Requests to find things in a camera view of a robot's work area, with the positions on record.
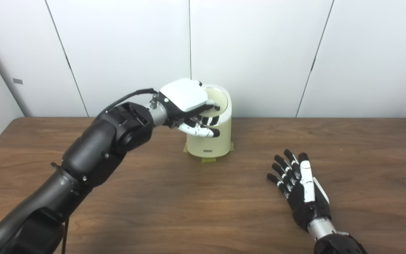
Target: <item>wooden table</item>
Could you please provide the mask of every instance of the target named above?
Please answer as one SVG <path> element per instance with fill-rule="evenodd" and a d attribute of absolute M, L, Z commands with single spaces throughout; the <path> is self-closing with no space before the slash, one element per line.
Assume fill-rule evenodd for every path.
<path fill-rule="evenodd" d="M 0 136 L 0 220 L 52 173 L 89 118 L 22 118 Z M 406 119 L 234 119 L 235 150 L 183 153 L 157 128 L 72 215 L 67 253 L 311 254 L 266 180 L 273 156 L 309 154 L 338 230 L 370 254 L 406 254 Z"/>

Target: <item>white robotic hand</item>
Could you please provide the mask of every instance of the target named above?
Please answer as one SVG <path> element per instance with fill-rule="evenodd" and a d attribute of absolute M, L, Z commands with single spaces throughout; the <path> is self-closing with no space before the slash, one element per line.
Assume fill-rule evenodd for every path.
<path fill-rule="evenodd" d="M 162 87 L 149 106 L 153 118 L 161 119 L 155 125 L 158 122 L 198 137 L 218 137 L 219 130 L 206 126 L 199 118 L 205 110 L 220 109 L 215 101 L 208 99 L 201 85 L 196 80 L 179 79 Z"/>

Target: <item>robot finger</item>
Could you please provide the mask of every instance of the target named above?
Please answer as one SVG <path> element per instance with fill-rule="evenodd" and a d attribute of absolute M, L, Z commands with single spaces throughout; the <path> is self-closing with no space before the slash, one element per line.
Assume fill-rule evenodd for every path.
<path fill-rule="evenodd" d="M 294 156 L 294 154 L 289 151 L 288 149 L 285 150 L 284 152 L 285 156 L 288 158 L 290 165 L 292 166 L 295 163 L 299 163 L 299 161 L 297 160 L 297 158 Z"/>
<path fill-rule="evenodd" d="M 285 198 L 289 198 L 290 192 L 288 191 L 284 183 L 279 180 L 278 177 L 269 173 L 267 174 L 267 179 L 277 185 L 278 189 L 283 194 L 283 196 L 285 196 Z"/>
<path fill-rule="evenodd" d="M 218 129 L 208 128 L 203 125 L 196 125 L 195 127 L 191 127 L 187 125 L 185 122 L 180 124 L 177 127 L 178 130 L 194 135 L 197 137 L 218 137 L 220 136 L 220 131 Z"/>
<path fill-rule="evenodd" d="M 286 172 L 288 172 L 288 170 L 291 169 L 289 163 L 287 163 L 287 161 L 283 159 L 281 156 L 275 155 L 274 159 L 283 167 L 283 169 L 285 169 Z"/>
<path fill-rule="evenodd" d="M 282 177 L 283 183 L 288 187 L 289 191 L 291 191 L 292 187 L 297 183 L 297 179 L 293 177 L 292 172 L 290 170 L 285 172 L 277 163 L 272 164 L 272 168 Z"/>
<path fill-rule="evenodd" d="M 315 201 L 313 172 L 311 172 L 311 164 L 306 153 L 299 154 L 300 162 L 300 183 L 304 187 L 304 200 L 306 202 Z"/>
<path fill-rule="evenodd" d="M 203 125 L 216 125 L 219 122 L 219 116 L 216 117 L 202 117 L 201 124 Z"/>
<path fill-rule="evenodd" d="M 300 165 L 299 165 L 297 158 L 288 149 L 285 150 L 284 154 L 287 157 L 287 159 L 290 161 L 290 166 L 291 166 L 292 173 L 294 174 L 294 177 L 297 180 L 300 180 Z"/>

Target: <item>black robotic arm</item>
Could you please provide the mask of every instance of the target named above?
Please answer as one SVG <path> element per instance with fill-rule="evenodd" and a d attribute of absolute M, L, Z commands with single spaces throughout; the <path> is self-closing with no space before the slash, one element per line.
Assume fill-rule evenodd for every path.
<path fill-rule="evenodd" d="M 143 93 L 153 94 L 148 105 L 123 103 Z M 186 124 L 199 130 L 195 135 L 217 137 L 218 130 L 190 121 L 216 106 L 200 82 L 180 79 L 159 93 L 139 90 L 105 108 L 66 150 L 61 165 L 52 163 L 55 173 L 0 222 L 0 254 L 53 253 L 74 210 L 110 177 L 128 151 L 150 140 L 154 127 L 179 129 Z"/>

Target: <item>screw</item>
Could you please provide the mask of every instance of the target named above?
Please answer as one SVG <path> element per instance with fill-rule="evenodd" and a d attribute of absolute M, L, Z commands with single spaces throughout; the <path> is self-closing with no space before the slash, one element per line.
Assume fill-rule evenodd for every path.
<path fill-rule="evenodd" d="M 156 109 L 158 107 L 158 94 L 153 94 L 153 98 L 151 99 L 150 108 Z"/>

